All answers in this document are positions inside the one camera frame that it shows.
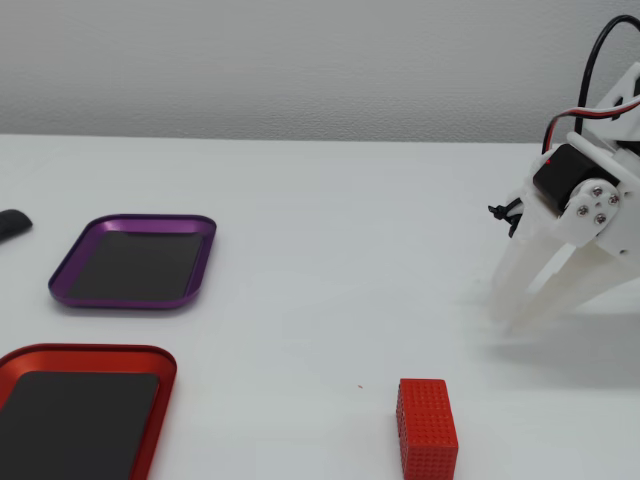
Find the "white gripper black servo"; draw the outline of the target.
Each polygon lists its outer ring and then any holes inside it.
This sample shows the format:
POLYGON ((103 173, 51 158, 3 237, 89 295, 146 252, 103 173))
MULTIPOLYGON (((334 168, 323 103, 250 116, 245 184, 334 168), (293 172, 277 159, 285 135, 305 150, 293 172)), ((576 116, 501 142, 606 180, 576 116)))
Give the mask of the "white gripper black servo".
POLYGON ((619 278, 612 256, 639 257, 639 143, 610 152, 569 139, 544 158, 533 187, 491 208, 510 235, 492 278, 491 317, 509 329, 588 302, 619 278))

